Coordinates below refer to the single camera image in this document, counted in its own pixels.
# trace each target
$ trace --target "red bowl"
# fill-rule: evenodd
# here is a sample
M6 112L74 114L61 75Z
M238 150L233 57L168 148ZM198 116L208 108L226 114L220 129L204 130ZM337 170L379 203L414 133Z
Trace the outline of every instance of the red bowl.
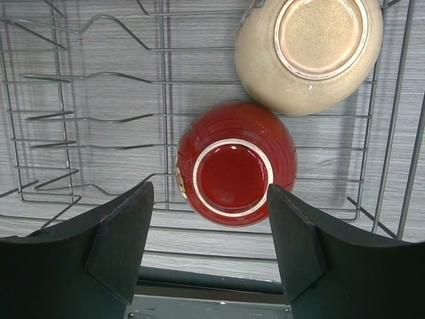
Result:
M296 148L286 127L271 111L244 101L197 116L180 139L175 167L189 205L226 226L265 219L268 185L291 191L296 171Z

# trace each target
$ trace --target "bowl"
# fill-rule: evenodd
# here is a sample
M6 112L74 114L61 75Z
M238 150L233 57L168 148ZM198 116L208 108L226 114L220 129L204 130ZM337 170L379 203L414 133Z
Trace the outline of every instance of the bowl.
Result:
M233 227L265 219L268 185L291 191L296 170L286 127L273 112L244 101L197 116L179 141L175 162L187 203L209 221Z
M377 0L254 0L236 36L236 71L259 103L291 115L350 96L377 60Z

